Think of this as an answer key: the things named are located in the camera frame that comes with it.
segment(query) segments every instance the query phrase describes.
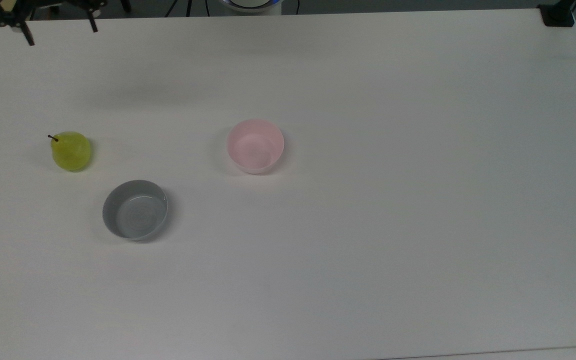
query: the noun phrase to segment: bowl rim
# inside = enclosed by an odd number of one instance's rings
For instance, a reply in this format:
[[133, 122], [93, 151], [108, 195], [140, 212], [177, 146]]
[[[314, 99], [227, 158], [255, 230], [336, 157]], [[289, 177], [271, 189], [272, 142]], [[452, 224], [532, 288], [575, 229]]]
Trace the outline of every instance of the bowl rim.
[[[260, 168], [247, 168], [246, 166], [242, 166], [233, 158], [233, 155], [231, 154], [230, 144], [233, 141], [233, 132], [239, 126], [243, 126], [244, 124], [251, 122], [261, 122], [265, 123], [266, 125], [270, 125], [272, 128], [277, 130], [277, 132], [279, 132], [279, 135], [281, 135], [281, 149], [279, 150], [279, 155], [277, 155], [277, 158], [274, 159], [274, 161], [270, 162], [270, 164]], [[228, 132], [228, 136], [226, 137], [226, 152], [228, 153], [228, 157], [230, 157], [230, 159], [237, 166], [237, 168], [249, 174], [261, 174], [270, 170], [270, 168], [272, 168], [279, 161], [279, 159], [281, 159], [282, 155], [284, 154], [285, 148], [286, 148], [286, 138], [284, 137], [284, 132], [281, 130], [281, 128], [279, 128], [279, 126], [277, 126], [276, 123], [263, 118], [250, 118], [248, 120], [243, 120], [236, 123], [236, 125], [234, 125], [232, 129], [230, 129], [230, 131]]]
[[[163, 196], [163, 203], [165, 205], [164, 217], [161, 219], [161, 222], [158, 223], [157, 226], [155, 226], [155, 228], [153, 228], [152, 231], [150, 231], [146, 235], [142, 235], [140, 237], [127, 237], [127, 236], [124, 236], [122, 234], [118, 234], [117, 232], [113, 231], [112, 228], [108, 225], [108, 222], [110, 221], [110, 219], [108, 219], [108, 216], [106, 216], [107, 209], [110, 207], [110, 200], [111, 200], [111, 198], [113, 198], [113, 195], [117, 194], [119, 191], [121, 191], [121, 189], [123, 189], [123, 188], [127, 187], [129, 184], [133, 184], [133, 183], [146, 183], [149, 186], [154, 187], [154, 189], [156, 189], [157, 191], [160, 191], [162, 196]], [[112, 189], [112, 191], [110, 191], [110, 193], [108, 193], [108, 196], [106, 196], [105, 201], [103, 201], [102, 219], [103, 219], [103, 225], [105, 225], [105, 228], [108, 229], [108, 231], [110, 231], [110, 233], [112, 233], [113, 235], [120, 237], [122, 239], [128, 239], [128, 240], [132, 240], [135, 242], [139, 242], [139, 241], [146, 240], [146, 239], [152, 237], [162, 228], [163, 224], [166, 223], [166, 219], [168, 218], [168, 212], [169, 212], [169, 201], [168, 201], [168, 196], [166, 194], [166, 191], [164, 191], [164, 189], [162, 189], [162, 187], [157, 185], [155, 182], [138, 178], [135, 180], [128, 180], [126, 182], [123, 182], [123, 183], [119, 184], [118, 186], [116, 186], [114, 189]]]

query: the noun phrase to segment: bowl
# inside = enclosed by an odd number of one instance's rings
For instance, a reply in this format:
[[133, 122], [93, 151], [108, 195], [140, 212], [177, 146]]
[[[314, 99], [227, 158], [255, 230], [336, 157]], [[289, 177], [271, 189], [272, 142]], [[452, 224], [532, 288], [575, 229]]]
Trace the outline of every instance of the bowl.
[[261, 174], [269, 171], [284, 152], [284, 135], [274, 123], [253, 118], [230, 130], [226, 149], [242, 171]]
[[102, 213], [111, 233], [138, 242], [162, 228], [167, 212], [168, 199], [161, 187], [148, 180], [131, 180], [110, 192]]
[[256, 8], [266, 4], [267, 2], [270, 2], [270, 0], [230, 0], [230, 1], [233, 2], [235, 5], [238, 5], [243, 8]]

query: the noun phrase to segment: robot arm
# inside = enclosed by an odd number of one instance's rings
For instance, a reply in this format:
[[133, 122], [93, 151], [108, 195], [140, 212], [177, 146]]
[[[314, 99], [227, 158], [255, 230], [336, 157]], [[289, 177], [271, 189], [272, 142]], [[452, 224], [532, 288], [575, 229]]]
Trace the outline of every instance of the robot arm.
[[[108, 0], [66, 0], [66, 2], [83, 9], [90, 21], [93, 32], [97, 32], [95, 16], [99, 14], [99, 8], [106, 6]], [[9, 26], [13, 30], [19, 29], [25, 36], [30, 46], [35, 45], [33, 34], [26, 24], [26, 18], [34, 9], [59, 5], [63, 0], [16, 0], [11, 11], [5, 11], [0, 0], [0, 27]]]

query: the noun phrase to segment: cable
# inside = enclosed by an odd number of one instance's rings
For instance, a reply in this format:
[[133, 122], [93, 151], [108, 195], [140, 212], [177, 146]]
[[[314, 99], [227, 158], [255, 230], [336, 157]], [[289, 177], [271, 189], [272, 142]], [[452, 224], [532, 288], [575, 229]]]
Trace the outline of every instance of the cable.
[[167, 18], [170, 15], [170, 12], [172, 11], [172, 9], [175, 7], [176, 4], [177, 4], [177, 0], [174, 0], [172, 2], [172, 5], [170, 5], [170, 9], [168, 9], [167, 13], [164, 15], [164, 18]]
[[[172, 9], [175, 7], [175, 5], [177, 4], [178, 0], [174, 0], [172, 2], [172, 5], [170, 5], [170, 9], [168, 9], [166, 15], [164, 16], [164, 18], [167, 18], [170, 15], [170, 12], [172, 11]], [[185, 17], [186, 18], [190, 18], [190, 7], [193, 6], [193, 0], [188, 0], [188, 6], [185, 7]]]

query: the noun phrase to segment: gray bowl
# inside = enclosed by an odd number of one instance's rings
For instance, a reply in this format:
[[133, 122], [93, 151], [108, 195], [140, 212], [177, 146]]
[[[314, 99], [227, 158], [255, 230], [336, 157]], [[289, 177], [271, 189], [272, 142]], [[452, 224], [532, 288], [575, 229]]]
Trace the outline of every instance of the gray bowl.
[[132, 180], [117, 186], [103, 203], [103, 223], [113, 234], [136, 242], [149, 239], [166, 220], [168, 200], [157, 184]]

